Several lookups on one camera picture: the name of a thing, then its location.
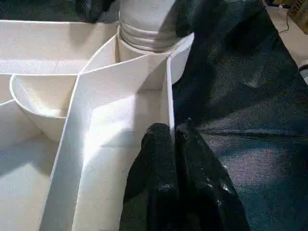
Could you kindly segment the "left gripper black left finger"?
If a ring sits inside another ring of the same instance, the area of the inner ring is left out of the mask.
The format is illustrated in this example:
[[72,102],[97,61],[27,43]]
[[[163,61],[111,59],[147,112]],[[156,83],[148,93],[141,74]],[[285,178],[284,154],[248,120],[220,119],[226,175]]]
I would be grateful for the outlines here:
[[169,127],[150,125],[130,167],[119,223],[121,231],[176,231],[179,187]]

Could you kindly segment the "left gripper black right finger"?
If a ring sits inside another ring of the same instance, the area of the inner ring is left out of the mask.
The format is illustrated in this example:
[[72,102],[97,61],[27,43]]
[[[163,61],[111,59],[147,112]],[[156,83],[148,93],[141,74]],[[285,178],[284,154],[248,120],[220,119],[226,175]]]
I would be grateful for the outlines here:
[[180,200],[189,231],[248,231],[232,180],[190,119],[175,130]]

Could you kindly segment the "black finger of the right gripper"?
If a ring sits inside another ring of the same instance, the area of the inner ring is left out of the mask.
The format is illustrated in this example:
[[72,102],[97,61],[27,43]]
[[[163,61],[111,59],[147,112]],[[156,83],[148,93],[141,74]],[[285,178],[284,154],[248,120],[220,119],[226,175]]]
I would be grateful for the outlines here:
[[211,0],[179,0],[175,31],[178,38],[194,32],[208,18],[212,8]]
[[76,0],[76,12],[86,23],[96,23],[100,17],[109,12],[115,0]]

